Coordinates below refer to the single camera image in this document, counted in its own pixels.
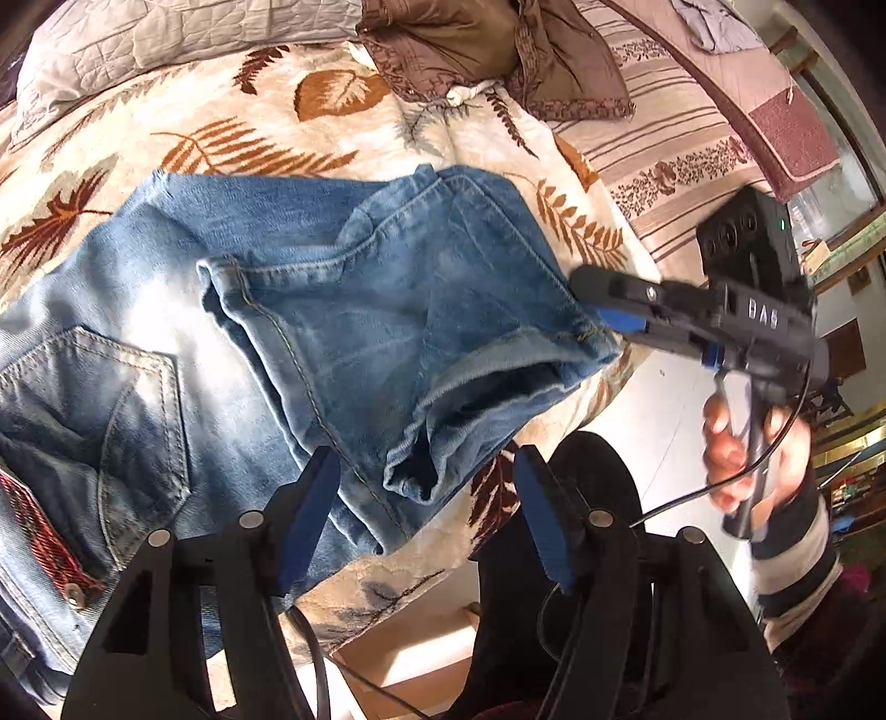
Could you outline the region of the right striped sleeve forearm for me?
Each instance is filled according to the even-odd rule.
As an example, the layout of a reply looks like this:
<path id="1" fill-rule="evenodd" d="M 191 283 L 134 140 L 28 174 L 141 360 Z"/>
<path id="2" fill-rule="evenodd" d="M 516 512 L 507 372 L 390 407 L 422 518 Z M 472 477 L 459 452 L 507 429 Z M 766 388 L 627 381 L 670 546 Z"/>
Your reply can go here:
<path id="1" fill-rule="evenodd" d="M 847 579 L 814 477 L 772 513 L 751 557 L 764 640 L 790 696 L 823 699 L 884 668 L 884 612 Z"/>

